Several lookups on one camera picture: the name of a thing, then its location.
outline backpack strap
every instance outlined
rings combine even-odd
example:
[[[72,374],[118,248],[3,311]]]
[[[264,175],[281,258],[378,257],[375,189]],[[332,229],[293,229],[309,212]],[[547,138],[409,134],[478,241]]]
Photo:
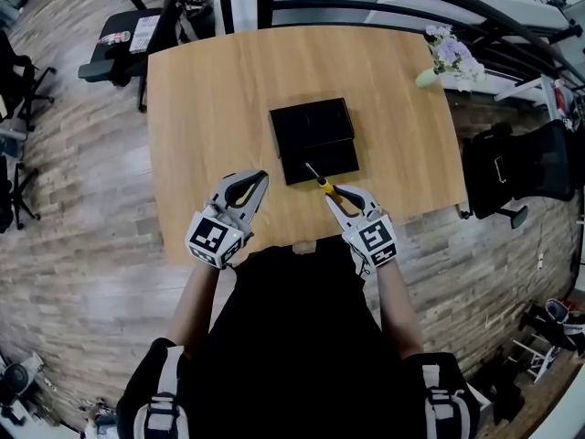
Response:
[[[461,398],[463,391],[451,395],[439,389],[439,365],[423,365],[422,377],[427,388],[425,399],[425,416],[427,420],[427,439],[441,439],[441,422],[460,423],[460,439],[471,439],[471,417],[465,400]]]
[[[178,364],[183,347],[167,349],[158,380],[158,392],[134,419],[135,439],[188,439],[186,414],[176,402]]]

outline paper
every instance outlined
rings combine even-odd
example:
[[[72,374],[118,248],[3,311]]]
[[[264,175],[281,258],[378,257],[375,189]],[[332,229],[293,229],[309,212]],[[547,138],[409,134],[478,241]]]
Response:
[[[140,18],[138,20],[138,24],[136,25],[136,29],[134,30],[134,35],[132,37],[132,42],[130,43],[131,54],[137,54],[146,51],[159,18],[160,16],[157,15]]]

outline desk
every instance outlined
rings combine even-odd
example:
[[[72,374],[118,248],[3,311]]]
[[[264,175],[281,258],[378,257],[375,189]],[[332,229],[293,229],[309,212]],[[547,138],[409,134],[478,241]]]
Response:
[[[171,262],[188,263],[184,238],[222,177],[261,168],[268,192],[246,248],[341,232],[316,181],[287,187],[269,110],[346,99],[358,172],[333,184],[366,188],[400,222],[464,202],[459,148],[424,38],[371,27],[279,27],[213,37],[149,58],[148,129],[159,221]]]

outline black chair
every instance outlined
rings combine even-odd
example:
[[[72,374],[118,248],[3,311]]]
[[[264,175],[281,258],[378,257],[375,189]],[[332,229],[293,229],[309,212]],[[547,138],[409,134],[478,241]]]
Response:
[[[15,73],[14,67],[22,67],[23,74]],[[6,33],[0,31],[0,95],[2,95],[6,107],[5,116],[0,112],[0,122],[4,119],[11,119],[18,106],[24,102],[18,112],[18,118],[26,121],[29,132],[35,130],[35,127],[31,125],[33,101],[47,100],[51,104],[55,101],[50,96],[38,95],[37,90],[49,72],[57,73],[53,67],[49,67],[43,71],[38,79],[35,79],[36,70],[38,68],[33,65],[30,57],[18,56],[13,51]]]
[[[23,209],[25,213],[34,220],[40,220],[40,215],[33,214],[28,208],[27,204],[22,198],[23,191],[30,184],[30,181],[38,176],[38,169],[33,169],[25,180],[18,183],[18,171],[24,169],[22,163],[17,163],[15,167],[15,182],[14,187],[8,180],[8,169],[6,166],[6,158],[0,155],[0,234],[10,227],[14,217],[16,217],[16,227],[22,230],[25,225],[20,222],[20,210]]]
[[[138,110],[146,111],[144,106],[144,90],[146,88],[146,72],[148,56],[160,50],[178,45],[176,25],[181,16],[178,0],[165,0],[162,8],[146,8],[142,0],[131,0],[136,10],[110,16],[106,21],[98,40],[114,33],[128,31],[130,40],[117,44],[98,43],[93,50],[90,63],[82,65],[78,76],[87,82],[111,81],[114,86],[126,86],[133,77],[140,77],[138,87]],[[160,16],[154,33],[145,52],[130,52],[134,31],[140,18]],[[181,27],[180,39],[188,42],[185,31]]]
[[[524,135],[511,135],[507,123],[494,125],[463,145],[463,174],[470,211],[482,220],[494,213],[510,218],[512,228],[527,218],[528,208],[504,209],[512,198],[549,197],[569,201],[575,184],[569,161],[568,131],[552,121]]]

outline white vase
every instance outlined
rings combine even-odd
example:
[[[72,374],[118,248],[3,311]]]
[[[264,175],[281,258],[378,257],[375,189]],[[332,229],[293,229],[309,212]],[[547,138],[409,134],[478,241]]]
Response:
[[[419,88],[426,88],[439,79],[439,73],[435,69],[424,70],[414,81]]]

